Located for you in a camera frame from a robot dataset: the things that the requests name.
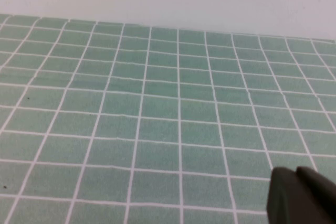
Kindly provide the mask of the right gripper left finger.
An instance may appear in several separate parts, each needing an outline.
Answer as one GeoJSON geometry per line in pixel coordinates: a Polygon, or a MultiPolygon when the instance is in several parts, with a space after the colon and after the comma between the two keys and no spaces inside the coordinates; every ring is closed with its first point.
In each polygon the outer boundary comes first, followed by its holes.
{"type": "Polygon", "coordinates": [[[287,168],[272,170],[267,199],[269,223],[314,223],[316,209],[298,175],[287,168]]]}

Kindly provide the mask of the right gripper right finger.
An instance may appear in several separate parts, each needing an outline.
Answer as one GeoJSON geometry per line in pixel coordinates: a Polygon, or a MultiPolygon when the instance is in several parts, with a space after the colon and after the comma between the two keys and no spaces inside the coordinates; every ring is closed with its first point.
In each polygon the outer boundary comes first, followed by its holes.
{"type": "Polygon", "coordinates": [[[316,208],[335,223],[335,183],[305,166],[297,167],[296,174],[310,191],[316,208]]]}

